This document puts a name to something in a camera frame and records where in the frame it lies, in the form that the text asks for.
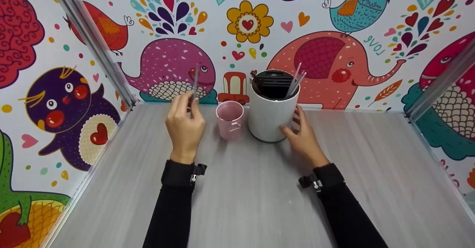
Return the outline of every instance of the red bird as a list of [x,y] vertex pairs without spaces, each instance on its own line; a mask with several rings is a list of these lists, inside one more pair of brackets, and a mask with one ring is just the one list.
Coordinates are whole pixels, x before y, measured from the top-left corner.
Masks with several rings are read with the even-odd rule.
[[[124,16],[125,25],[120,25],[114,22],[111,18],[109,18],[105,13],[103,13],[100,9],[96,8],[89,2],[83,1],[84,5],[88,9],[89,14],[91,15],[95,26],[99,30],[102,35],[102,38],[105,40],[107,47],[114,52],[115,55],[123,55],[122,52],[119,50],[124,48],[127,45],[127,41],[129,40],[129,26],[134,25],[134,21],[130,16]],[[71,30],[73,30],[74,35],[83,43],[84,40],[79,34],[77,28],[71,22],[68,16],[66,16],[65,21],[68,23],[68,26]]]

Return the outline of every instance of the black sleeve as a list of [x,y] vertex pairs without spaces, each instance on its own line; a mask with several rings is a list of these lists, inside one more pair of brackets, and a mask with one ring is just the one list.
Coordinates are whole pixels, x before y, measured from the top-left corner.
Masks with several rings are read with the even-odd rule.
[[161,190],[149,224],[143,248],[186,248],[190,234],[190,183],[195,164],[168,160],[161,177]]
[[[317,195],[325,208],[338,247],[387,248],[384,239],[346,186],[336,166],[330,164],[318,167],[314,169],[314,173],[322,182],[322,190]],[[335,180],[335,176],[340,176],[341,179]]]

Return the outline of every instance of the person's left hand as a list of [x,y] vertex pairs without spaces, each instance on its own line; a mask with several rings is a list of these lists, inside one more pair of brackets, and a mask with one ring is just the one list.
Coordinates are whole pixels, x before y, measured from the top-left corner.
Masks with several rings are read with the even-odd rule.
[[205,120],[198,107],[198,99],[191,103],[191,117],[186,116],[192,92],[176,96],[171,104],[165,124],[173,143],[170,160],[192,164],[195,161],[198,145],[205,131]]

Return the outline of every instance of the penguin eye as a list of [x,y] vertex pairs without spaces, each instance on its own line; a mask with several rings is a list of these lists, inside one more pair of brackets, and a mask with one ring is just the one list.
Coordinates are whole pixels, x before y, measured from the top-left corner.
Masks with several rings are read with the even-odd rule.
[[66,92],[72,92],[73,91],[73,84],[71,83],[67,83],[65,86],[64,86],[64,89],[66,89]]
[[48,109],[50,110],[56,109],[57,106],[58,104],[56,103],[54,99],[50,99],[49,101],[46,101],[46,107],[48,107]]
[[443,59],[440,60],[440,63],[447,63],[447,62],[449,62],[449,60],[450,60],[451,58],[452,58],[452,57],[450,57],[450,56],[444,57]]

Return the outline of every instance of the polka dot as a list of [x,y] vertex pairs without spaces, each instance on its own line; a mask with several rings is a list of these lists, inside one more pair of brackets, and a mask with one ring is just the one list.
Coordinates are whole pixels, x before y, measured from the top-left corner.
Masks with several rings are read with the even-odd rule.
[[9,113],[13,110],[12,106],[5,104],[4,106],[1,107],[1,111],[4,113]]

